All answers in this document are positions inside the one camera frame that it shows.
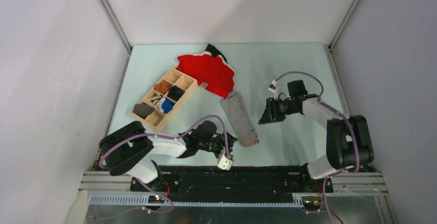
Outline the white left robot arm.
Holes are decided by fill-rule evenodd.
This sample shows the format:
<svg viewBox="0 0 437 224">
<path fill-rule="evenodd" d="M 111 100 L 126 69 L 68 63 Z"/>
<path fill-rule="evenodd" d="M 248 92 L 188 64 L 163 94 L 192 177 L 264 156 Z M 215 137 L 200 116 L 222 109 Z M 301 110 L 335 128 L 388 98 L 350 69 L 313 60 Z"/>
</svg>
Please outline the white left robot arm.
<svg viewBox="0 0 437 224">
<path fill-rule="evenodd" d="M 128 174 L 154 192 L 161 189 L 164 177 L 158 164 L 150 158 L 152 155 L 185 159 L 205 151 L 214 154 L 218 168 L 229 170 L 237 140 L 227 132 L 218 133 L 216 125 L 208 120 L 177 137 L 147 133 L 143 125 L 135 121 L 99 142 L 102 156 L 98 165 L 112 176 Z"/>
</svg>

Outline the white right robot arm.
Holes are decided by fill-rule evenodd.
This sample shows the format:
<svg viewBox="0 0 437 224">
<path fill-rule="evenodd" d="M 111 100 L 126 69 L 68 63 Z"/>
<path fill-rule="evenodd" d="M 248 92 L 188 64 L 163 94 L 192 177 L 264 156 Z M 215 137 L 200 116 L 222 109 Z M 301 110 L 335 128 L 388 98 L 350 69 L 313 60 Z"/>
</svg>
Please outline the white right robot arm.
<svg viewBox="0 0 437 224">
<path fill-rule="evenodd" d="M 300 187 L 315 191 L 320 179 L 344 169 L 358 169 L 374 159 L 367 121 L 362 115 L 346 116 L 333 108 L 317 94 L 308 93 L 302 80 L 288 83 L 289 96 L 282 99 L 277 81 L 269 90 L 274 96 L 266 99 L 260 125 L 278 123 L 291 114 L 301 114 L 316 121 L 326 130 L 326 153 L 306 165 L 307 173 L 300 177 Z"/>
</svg>

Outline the grey striped underwear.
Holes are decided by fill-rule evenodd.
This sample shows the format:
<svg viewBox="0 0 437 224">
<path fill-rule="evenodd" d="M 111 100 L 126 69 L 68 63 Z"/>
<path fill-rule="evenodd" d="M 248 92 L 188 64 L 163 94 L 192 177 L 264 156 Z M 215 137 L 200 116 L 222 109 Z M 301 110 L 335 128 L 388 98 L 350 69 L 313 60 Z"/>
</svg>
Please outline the grey striped underwear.
<svg viewBox="0 0 437 224">
<path fill-rule="evenodd" d="M 231 91 L 220 101 L 231 127 L 242 147 L 251 147 L 260 143 L 258 134 L 249 118 L 246 105 L 241 94 Z"/>
</svg>

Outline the wooden compartment organizer box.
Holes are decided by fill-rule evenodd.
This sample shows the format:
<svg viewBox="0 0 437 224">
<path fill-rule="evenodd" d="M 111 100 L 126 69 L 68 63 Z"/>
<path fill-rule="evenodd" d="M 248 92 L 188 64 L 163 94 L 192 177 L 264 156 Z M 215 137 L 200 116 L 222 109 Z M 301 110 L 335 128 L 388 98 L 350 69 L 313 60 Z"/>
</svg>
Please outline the wooden compartment organizer box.
<svg viewBox="0 0 437 224">
<path fill-rule="evenodd" d="M 197 80 L 175 69 L 169 69 L 134 105 L 131 114 L 155 131 L 162 131 L 182 108 L 194 90 Z"/>
</svg>

